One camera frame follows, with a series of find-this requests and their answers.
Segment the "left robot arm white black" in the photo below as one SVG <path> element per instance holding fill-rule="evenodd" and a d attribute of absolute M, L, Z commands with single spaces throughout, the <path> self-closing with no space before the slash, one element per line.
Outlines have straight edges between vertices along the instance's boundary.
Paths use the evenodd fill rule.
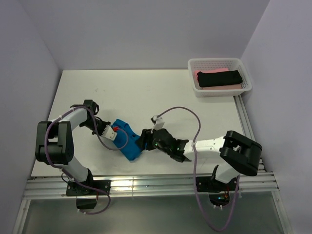
<path fill-rule="evenodd" d="M 94 191 L 95 182 L 90 169 L 84 167 L 74 157 L 72 131 L 76 127 L 86 127 L 93 135 L 113 139 L 115 133 L 110 122 L 97 117 L 99 105 L 91 99 L 83 104 L 72 105 L 65 114 L 52 121 L 41 121 L 37 126 L 35 157 L 54 168 L 60 169 L 84 195 Z"/>

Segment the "blue t-shirt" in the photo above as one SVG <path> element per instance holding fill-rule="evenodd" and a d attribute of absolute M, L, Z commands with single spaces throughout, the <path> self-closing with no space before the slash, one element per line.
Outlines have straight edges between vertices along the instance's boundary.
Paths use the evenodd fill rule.
<path fill-rule="evenodd" d="M 136 145 L 136 141 L 140 136 L 131 129 L 128 123 L 121 119 L 116 119 L 111 125 L 111 128 L 114 131 L 112 138 L 114 145 L 129 161 L 136 160 L 142 152 Z"/>

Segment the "white plastic basket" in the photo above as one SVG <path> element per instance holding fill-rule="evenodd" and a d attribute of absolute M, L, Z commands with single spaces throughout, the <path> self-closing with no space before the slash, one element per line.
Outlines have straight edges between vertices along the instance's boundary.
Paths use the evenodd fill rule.
<path fill-rule="evenodd" d="M 192 58 L 188 61 L 188 70 L 192 81 L 192 88 L 195 96 L 205 97 L 230 97 L 238 96 L 252 89 L 252 84 L 244 64 L 238 58 Z M 197 80 L 197 73 L 238 71 L 242 77 L 240 88 L 237 85 L 201 88 Z"/>

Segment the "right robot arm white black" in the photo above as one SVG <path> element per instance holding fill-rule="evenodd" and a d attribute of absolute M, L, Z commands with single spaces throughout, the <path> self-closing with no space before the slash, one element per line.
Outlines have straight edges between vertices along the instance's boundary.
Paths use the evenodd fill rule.
<path fill-rule="evenodd" d="M 136 140 L 141 150 L 159 150 L 179 162 L 195 162 L 196 159 L 216 159 L 221 162 L 214 167 L 211 185 L 222 190 L 233 178 L 242 174 L 256 176 L 258 173 L 262 146 L 236 132 L 228 131 L 225 136 L 193 142 L 174 138 L 166 129 L 142 130 Z"/>

